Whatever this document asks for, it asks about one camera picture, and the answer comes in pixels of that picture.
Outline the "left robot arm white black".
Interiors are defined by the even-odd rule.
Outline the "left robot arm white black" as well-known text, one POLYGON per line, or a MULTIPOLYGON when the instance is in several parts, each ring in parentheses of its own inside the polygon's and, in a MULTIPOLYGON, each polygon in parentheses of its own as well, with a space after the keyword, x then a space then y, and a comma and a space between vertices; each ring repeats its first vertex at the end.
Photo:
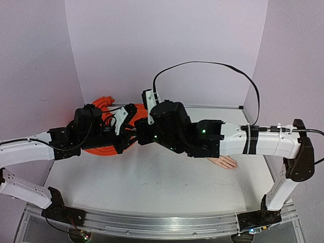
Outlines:
POLYGON ((136 141, 135 127, 130 125, 136 113, 135 104, 109 111, 87 104, 75 111, 73 121, 66 127, 1 141, 1 193, 41 208, 46 219, 82 226, 86 212, 68 207, 58 189, 21 179, 7 167, 37 160, 64 160, 80 156, 83 150, 104 147, 112 147, 121 154, 136 141))

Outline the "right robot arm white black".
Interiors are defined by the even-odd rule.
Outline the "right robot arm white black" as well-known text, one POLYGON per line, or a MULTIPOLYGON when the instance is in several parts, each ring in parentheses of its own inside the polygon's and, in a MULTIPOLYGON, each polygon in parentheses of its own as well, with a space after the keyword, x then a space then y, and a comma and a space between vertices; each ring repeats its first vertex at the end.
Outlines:
POLYGON ((279 223, 288 196, 314 175, 314 148, 301 119, 285 127, 235 125, 212 119, 193 123, 182 103, 165 101, 137 120, 135 128, 140 145, 157 143, 194 158, 238 154, 282 157, 278 179, 263 196, 260 209, 238 215, 241 232, 279 223))

